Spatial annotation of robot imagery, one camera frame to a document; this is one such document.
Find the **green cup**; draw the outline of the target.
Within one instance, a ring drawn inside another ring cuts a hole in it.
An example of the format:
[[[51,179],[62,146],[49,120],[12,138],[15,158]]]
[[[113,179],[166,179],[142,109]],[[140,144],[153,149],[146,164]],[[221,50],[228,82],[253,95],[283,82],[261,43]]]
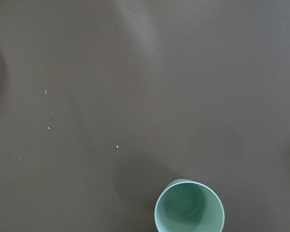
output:
[[[208,186],[177,179],[158,197],[154,221],[159,232],[221,232],[225,211],[220,198]]]

